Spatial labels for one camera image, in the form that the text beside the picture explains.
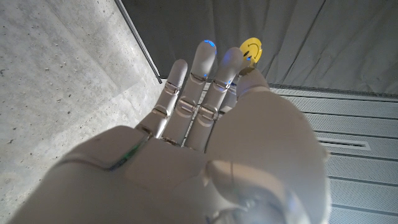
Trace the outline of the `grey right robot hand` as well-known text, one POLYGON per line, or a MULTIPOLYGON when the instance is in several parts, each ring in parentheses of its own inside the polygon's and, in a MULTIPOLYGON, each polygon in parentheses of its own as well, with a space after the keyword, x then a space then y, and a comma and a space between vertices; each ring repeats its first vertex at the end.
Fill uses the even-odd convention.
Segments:
POLYGON ((328 154, 256 68, 261 42, 177 60, 153 109, 77 145, 12 223, 327 223, 328 154))

